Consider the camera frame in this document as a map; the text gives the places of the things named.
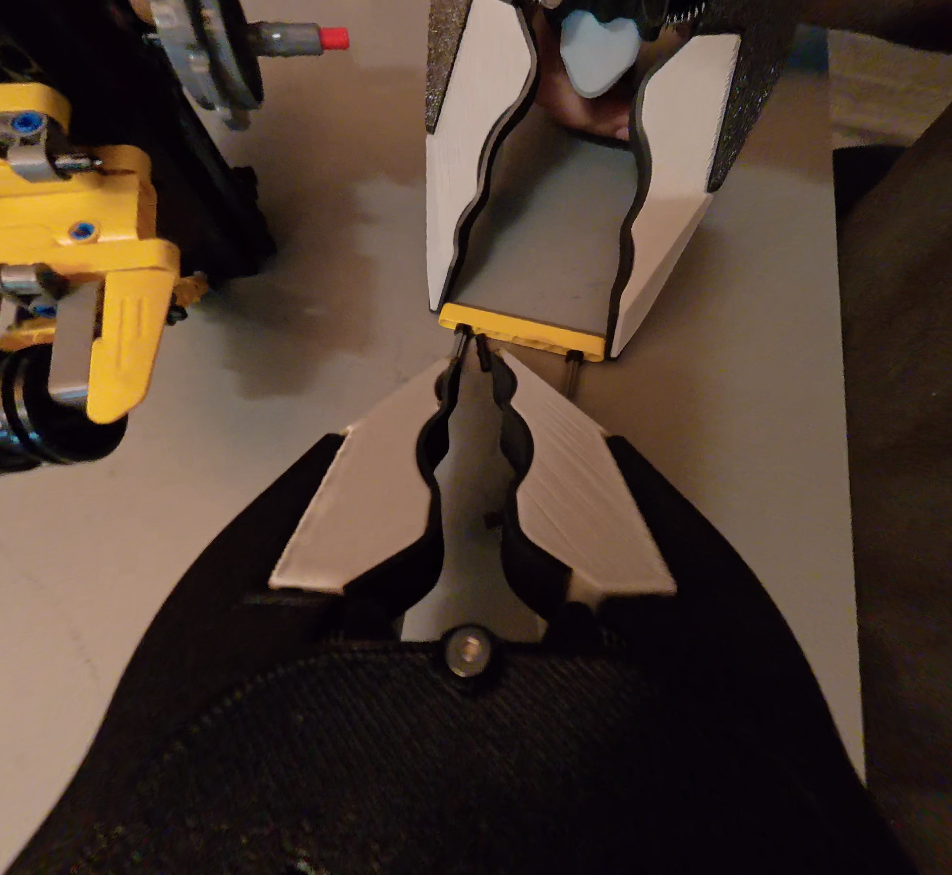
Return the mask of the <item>person's right hand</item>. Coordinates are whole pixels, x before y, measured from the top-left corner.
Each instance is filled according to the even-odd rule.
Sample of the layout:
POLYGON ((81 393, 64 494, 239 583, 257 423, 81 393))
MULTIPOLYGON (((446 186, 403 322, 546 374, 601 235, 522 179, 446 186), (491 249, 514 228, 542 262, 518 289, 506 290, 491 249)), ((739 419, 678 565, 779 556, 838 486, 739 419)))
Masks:
POLYGON ((538 48, 538 88, 535 103, 568 129, 617 142, 629 141, 629 118, 638 86, 636 67, 630 68, 606 93, 586 99, 570 83, 562 60, 559 36, 544 15, 532 23, 538 48))

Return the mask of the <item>yellow black toy vehicle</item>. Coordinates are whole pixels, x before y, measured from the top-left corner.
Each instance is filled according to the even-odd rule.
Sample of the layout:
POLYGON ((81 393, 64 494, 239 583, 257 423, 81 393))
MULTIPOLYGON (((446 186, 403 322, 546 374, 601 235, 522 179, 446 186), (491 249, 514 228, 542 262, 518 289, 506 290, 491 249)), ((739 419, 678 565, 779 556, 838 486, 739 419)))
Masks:
POLYGON ((274 250, 245 130, 262 58, 343 27, 251 23, 240 0, 1 0, 1 468, 99 461, 149 391, 166 327, 274 250))

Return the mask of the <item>yellow perforated toy beam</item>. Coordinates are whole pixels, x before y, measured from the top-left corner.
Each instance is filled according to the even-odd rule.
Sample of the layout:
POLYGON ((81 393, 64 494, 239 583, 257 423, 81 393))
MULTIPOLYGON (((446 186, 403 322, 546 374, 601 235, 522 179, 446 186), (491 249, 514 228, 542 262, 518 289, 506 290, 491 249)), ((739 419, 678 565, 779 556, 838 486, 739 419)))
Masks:
POLYGON ((580 353, 583 361, 601 362, 605 339, 595 334, 572 330, 514 315, 481 310, 459 303, 446 303, 438 314, 439 324, 448 329, 466 326, 474 335, 491 341, 519 345, 555 355, 580 353))

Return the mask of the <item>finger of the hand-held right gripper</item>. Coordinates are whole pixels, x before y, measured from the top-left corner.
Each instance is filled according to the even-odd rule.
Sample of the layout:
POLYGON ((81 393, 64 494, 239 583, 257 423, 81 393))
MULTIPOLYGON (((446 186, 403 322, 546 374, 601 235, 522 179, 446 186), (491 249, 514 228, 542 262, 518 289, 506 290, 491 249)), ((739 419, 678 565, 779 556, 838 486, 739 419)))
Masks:
POLYGON ((647 150, 645 198, 631 225, 633 264, 618 299, 610 357, 647 318, 712 200, 708 187, 742 38, 697 35, 652 67, 635 107, 647 150))
POLYGON ((472 0, 446 95, 425 138, 425 260, 429 307, 439 312, 464 261, 505 131, 528 106, 538 56, 515 5, 472 0))

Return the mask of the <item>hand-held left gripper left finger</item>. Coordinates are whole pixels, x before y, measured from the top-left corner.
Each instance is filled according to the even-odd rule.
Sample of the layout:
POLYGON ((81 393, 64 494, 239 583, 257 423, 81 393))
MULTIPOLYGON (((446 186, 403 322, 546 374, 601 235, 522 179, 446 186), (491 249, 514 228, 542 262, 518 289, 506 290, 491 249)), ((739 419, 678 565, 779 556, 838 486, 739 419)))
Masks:
POLYGON ((325 598, 341 618, 398 628, 434 589, 445 557, 435 470, 464 366, 436 362, 347 427, 270 574, 275 602, 325 598))

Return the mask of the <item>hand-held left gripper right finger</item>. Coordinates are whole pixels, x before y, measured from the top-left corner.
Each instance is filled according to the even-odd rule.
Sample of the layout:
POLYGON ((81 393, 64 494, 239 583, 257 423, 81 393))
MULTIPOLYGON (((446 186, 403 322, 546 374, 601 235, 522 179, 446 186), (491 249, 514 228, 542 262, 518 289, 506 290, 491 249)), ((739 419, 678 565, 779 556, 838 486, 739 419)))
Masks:
POLYGON ((597 615, 616 599, 674 596, 604 429, 506 350, 490 362, 514 472, 501 548, 512 591, 549 625, 568 606, 597 615))

